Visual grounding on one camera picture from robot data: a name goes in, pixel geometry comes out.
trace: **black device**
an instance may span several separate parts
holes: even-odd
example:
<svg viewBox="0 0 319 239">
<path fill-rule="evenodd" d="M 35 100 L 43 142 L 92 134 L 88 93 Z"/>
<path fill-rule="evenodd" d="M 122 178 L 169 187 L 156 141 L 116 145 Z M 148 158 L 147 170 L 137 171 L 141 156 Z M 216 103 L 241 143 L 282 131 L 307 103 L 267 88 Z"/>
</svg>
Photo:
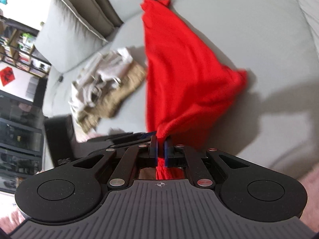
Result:
<svg viewBox="0 0 319 239">
<path fill-rule="evenodd" d="M 185 179 L 138 179 L 142 168 L 157 165 L 158 141 L 145 134 L 25 180 L 15 199 L 27 219 L 10 238 L 315 235 L 299 220 L 307 193 L 293 178 L 214 148 L 200 153 L 173 145 L 170 138 L 164 153 L 165 164 L 182 168 Z"/>
</svg>

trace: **black circular cap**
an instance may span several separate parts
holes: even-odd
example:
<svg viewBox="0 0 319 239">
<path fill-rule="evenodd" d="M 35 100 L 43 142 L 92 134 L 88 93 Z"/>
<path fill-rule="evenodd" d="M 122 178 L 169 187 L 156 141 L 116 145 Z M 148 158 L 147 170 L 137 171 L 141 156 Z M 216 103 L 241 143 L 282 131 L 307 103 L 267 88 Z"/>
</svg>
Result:
<svg viewBox="0 0 319 239">
<path fill-rule="evenodd" d="M 40 197 L 47 200 L 61 200 L 71 196 L 74 192 L 73 183 L 66 180 L 51 180 L 38 187 Z"/>
<path fill-rule="evenodd" d="M 248 185 L 247 189 L 251 196 L 262 201 L 274 201 L 285 194 L 283 186 L 267 180 L 254 181 Z"/>
</svg>

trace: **bookshelf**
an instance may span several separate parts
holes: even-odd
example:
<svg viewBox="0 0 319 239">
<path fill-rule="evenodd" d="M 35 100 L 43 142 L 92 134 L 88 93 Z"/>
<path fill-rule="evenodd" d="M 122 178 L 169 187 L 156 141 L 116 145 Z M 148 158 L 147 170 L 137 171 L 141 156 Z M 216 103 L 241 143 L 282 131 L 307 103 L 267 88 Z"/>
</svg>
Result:
<svg viewBox="0 0 319 239">
<path fill-rule="evenodd" d="M 47 78 L 51 64 L 34 46 L 39 31 L 5 17 L 0 17 L 0 25 L 0 60 L 39 78 Z"/>
</svg>

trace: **red fabric fold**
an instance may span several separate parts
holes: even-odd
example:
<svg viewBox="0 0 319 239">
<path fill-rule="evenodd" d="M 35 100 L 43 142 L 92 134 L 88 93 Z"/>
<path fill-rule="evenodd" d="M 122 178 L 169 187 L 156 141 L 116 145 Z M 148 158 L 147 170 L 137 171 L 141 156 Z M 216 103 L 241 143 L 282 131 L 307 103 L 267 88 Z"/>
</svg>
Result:
<svg viewBox="0 0 319 239">
<path fill-rule="evenodd" d="M 169 5 L 170 0 L 141 4 L 148 59 L 147 129 L 157 131 L 159 144 L 171 135 L 175 144 L 200 148 L 213 123 L 246 87 L 247 72 L 220 64 Z M 165 168 L 162 157 L 157 178 L 183 178 L 181 169 Z"/>
</svg>

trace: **beige garment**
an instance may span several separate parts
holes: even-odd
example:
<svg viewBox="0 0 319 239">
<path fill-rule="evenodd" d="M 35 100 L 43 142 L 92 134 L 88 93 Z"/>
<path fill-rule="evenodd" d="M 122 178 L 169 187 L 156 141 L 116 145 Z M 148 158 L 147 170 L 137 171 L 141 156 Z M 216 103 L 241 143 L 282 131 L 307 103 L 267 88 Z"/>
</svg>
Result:
<svg viewBox="0 0 319 239">
<path fill-rule="evenodd" d="M 94 108 L 85 108 L 78 114 L 78 124 L 85 133 L 98 125 L 100 118 L 111 118 L 115 115 L 121 102 L 133 93 L 143 82 L 145 69 L 133 61 L 120 87 L 102 95 Z"/>
</svg>

